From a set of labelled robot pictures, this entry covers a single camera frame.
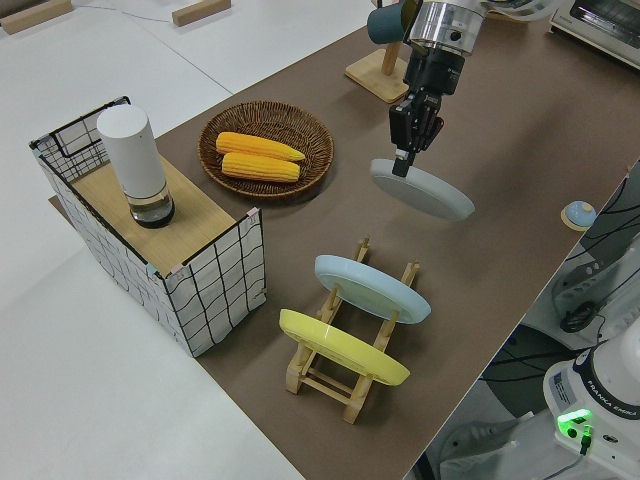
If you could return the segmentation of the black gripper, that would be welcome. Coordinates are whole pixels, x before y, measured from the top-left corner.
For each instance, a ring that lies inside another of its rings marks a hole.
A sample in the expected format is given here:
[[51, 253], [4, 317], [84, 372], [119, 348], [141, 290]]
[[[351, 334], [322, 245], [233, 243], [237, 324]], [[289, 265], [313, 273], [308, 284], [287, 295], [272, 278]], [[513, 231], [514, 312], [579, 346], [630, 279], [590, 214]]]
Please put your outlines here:
[[412, 50], [405, 74], [406, 98], [389, 110], [390, 137], [396, 146], [394, 175], [406, 177], [415, 151], [426, 151], [442, 130], [442, 99], [454, 94], [464, 63], [462, 55], [444, 49]]

